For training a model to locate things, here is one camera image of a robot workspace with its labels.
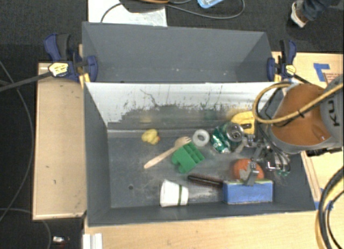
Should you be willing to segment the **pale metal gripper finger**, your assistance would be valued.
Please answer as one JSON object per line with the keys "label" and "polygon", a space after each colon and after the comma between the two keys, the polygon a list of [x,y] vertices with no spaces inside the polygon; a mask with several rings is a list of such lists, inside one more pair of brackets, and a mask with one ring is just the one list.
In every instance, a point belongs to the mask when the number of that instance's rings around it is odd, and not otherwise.
{"label": "pale metal gripper finger", "polygon": [[253,147],[254,146],[254,135],[248,134],[245,135],[240,145],[234,150],[235,153],[241,153],[245,147]]}
{"label": "pale metal gripper finger", "polygon": [[259,170],[257,169],[257,163],[255,161],[251,161],[248,164],[247,170],[247,178],[244,180],[244,184],[246,186],[253,186],[258,175],[259,175]]}

